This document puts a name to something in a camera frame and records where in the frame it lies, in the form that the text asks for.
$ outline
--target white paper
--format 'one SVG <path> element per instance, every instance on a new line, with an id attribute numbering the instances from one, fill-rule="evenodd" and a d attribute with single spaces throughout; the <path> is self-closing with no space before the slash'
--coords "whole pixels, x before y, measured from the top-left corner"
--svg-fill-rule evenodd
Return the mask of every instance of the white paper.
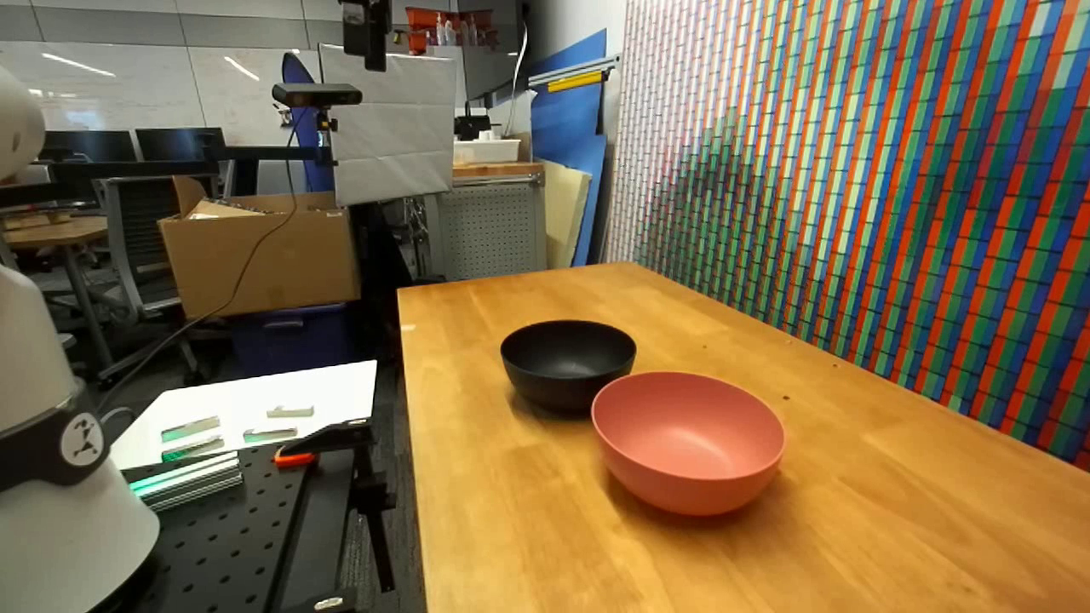
<path id="1" fill-rule="evenodd" d="M 386 72 L 372 72 L 343 49 L 323 46 L 320 55 L 326 83 L 363 93 L 362 104 L 329 111 L 338 206 L 449 191 L 456 62 L 390 53 Z"/>
<path id="2" fill-rule="evenodd" d="M 211 455 L 264 445 L 243 440 L 242 433 L 250 429 L 295 428 L 299 437 L 303 437 L 331 423 L 368 418 L 376 372 L 377 364 L 372 360 L 164 392 L 110 446 L 110 458 L 122 469 L 147 466 L 161 462 L 162 450 L 168 447 L 214 434 L 223 437 L 225 446 L 208 452 Z M 278 406 L 313 406 L 314 414 L 300 418 L 265 414 Z M 162 442 L 164 430 L 209 417 L 219 417 L 220 426 Z"/>

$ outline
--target office chair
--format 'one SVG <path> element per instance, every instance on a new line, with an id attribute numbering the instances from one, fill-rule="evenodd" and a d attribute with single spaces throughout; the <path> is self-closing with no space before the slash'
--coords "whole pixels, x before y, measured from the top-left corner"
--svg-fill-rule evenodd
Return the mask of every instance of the office chair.
<path id="1" fill-rule="evenodd" d="M 194 176 L 207 193 L 215 194 L 216 175 Z M 100 202 L 106 209 L 110 259 L 120 285 L 107 292 L 125 305 L 118 321 L 123 325 L 161 323 L 167 334 L 184 323 L 180 317 L 181 299 L 170 271 L 167 248 L 159 233 L 158 220 L 178 215 L 178 199 L 170 177 L 124 177 L 99 181 Z M 161 341 L 156 339 L 142 349 L 114 362 L 99 373 L 110 377 L 147 357 Z M 186 383 L 196 383 L 203 374 L 193 354 L 190 339 L 181 335 L 174 341 L 186 368 Z"/>

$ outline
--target colorful striped wall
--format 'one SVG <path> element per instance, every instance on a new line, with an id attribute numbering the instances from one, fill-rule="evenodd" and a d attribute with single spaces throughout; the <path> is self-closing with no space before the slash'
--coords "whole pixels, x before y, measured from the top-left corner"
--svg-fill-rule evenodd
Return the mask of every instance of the colorful striped wall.
<path id="1" fill-rule="evenodd" d="M 1088 20 L 629 2 L 605 257 L 1090 468 Z"/>

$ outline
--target wooden board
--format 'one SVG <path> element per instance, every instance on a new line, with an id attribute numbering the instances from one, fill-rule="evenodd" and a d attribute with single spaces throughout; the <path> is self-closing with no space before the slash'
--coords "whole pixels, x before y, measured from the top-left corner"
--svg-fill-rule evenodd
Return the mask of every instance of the wooden board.
<path id="1" fill-rule="evenodd" d="M 427 606 L 461 611 L 1081 611 L 1090 474 L 634 264 L 399 291 Z M 576 317 L 635 372 L 716 376 L 787 429 L 732 515 L 651 508 L 588 421 L 517 397 L 499 344 Z"/>
<path id="2" fill-rule="evenodd" d="M 3 239 L 11 249 L 38 249 L 80 244 L 105 236 L 106 217 L 73 217 L 61 224 L 9 230 L 3 233 Z"/>
<path id="3" fill-rule="evenodd" d="M 553 161 L 544 161 L 542 166 L 545 169 L 546 261 L 549 268 L 567 268 L 576 255 L 591 176 Z"/>
<path id="4" fill-rule="evenodd" d="M 473 177 L 507 177 L 516 175 L 535 175 L 543 172 L 541 164 L 536 161 L 511 161 L 505 164 L 470 164 L 465 166 L 455 166 L 455 179 L 465 179 Z"/>

